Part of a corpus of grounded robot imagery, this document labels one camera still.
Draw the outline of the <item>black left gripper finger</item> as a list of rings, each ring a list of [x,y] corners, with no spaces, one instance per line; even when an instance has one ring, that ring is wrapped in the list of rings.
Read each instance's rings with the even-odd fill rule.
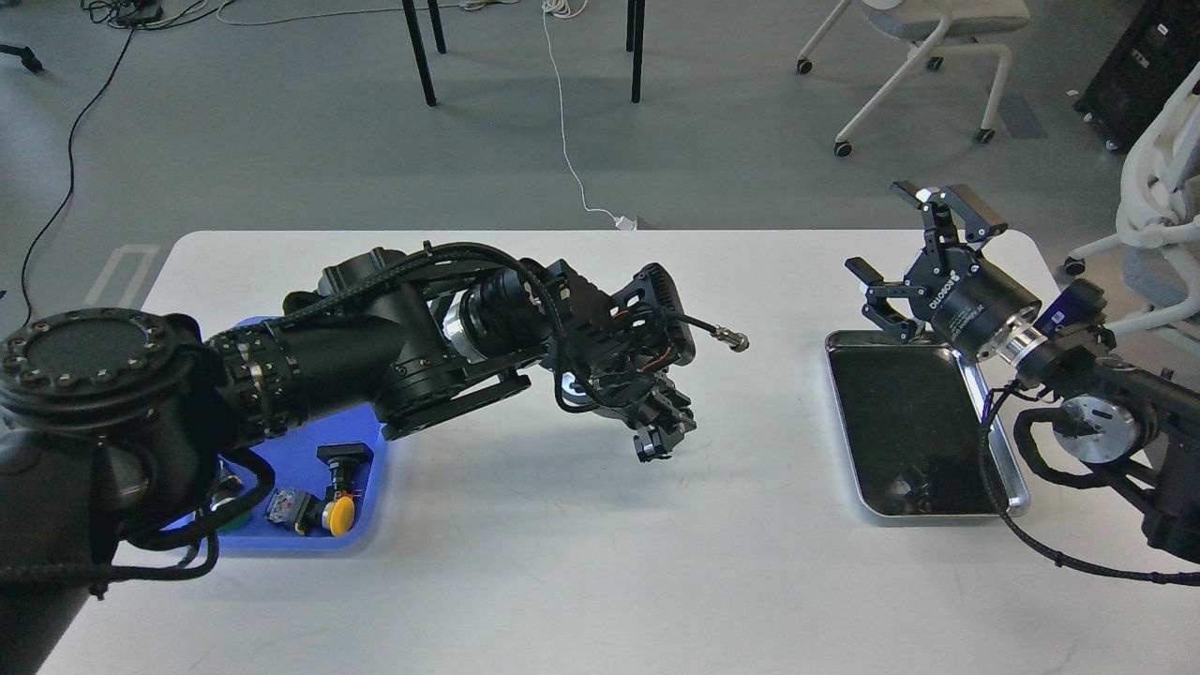
[[[672,432],[662,428],[636,428],[634,449],[638,461],[646,464],[658,458],[671,458],[674,440]]]
[[[656,390],[656,431],[664,442],[678,442],[695,430],[691,398],[676,389]]]

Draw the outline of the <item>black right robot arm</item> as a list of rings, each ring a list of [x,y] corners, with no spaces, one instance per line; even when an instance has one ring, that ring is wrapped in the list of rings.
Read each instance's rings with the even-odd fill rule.
[[[900,281],[846,261],[864,287],[862,315],[901,344],[931,331],[971,363],[1002,358],[1014,380],[985,394],[979,453],[1007,398],[1050,395],[1054,410],[1022,410],[1012,426],[1028,468],[1058,486],[1112,488],[1141,513],[1148,546],[1195,563],[1196,392],[1115,354],[1099,286],[1076,280],[1042,307],[986,259],[1008,225],[973,189],[895,181],[892,191],[920,211],[924,247]]]

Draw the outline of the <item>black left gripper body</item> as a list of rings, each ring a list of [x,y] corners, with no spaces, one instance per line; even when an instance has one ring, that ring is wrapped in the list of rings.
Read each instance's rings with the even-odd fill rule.
[[[676,384],[665,374],[652,374],[637,377],[630,383],[613,387],[595,386],[608,401],[602,406],[584,393],[574,374],[562,375],[562,396],[570,410],[594,412],[601,417],[622,420],[626,428],[656,428],[656,390],[676,389]]]

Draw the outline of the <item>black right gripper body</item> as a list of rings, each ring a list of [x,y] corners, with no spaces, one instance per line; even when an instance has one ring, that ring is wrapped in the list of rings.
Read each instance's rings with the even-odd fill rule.
[[[946,247],[944,257],[920,255],[904,281],[925,289],[908,300],[916,319],[971,362],[991,357],[1008,319],[1036,319],[1042,301],[973,247]]]

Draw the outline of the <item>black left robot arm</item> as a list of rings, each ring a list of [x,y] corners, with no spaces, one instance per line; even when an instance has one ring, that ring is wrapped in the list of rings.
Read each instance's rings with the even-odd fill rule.
[[[556,404],[634,432],[643,462],[696,426],[668,368],[695,356],[662,265],[606,293],[557,261],[479,243],[374,247],[280,316],[202,338],[192,317],[86,307],[2,341],[2,671],[34,674],[86,598],[204,577],[218,527],[262,503],[256,447],[368,405],[385,440],[512,398],[547,368]]]

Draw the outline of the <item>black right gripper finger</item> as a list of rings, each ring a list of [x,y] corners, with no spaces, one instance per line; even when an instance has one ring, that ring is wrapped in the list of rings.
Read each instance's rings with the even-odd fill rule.
[[[895,295],[895,298],[917,299],[929,295],[934,274],[917,275],[916,283],[912,283],[911,277],[905,277],[904,282],[887,282],[864,258],[848,258],[845,265],[865,285],[865,304],[862,313],[866,319],[871,319],[890,338],[896,338],[902,344],[908,344],[926,333],[925,321],[908,319],[900,315],[889,304],[889,298]]]
[[[986,241],[1002,235],[1008,221],[973,189],[965,184],[920,189],[911,181],[895,181],[890,190],[920,210],[924,222],[924,247],[905,273],[905,282],[934,282],[950,277],[952,271],[990,282],[1008,280],[983,256]]]

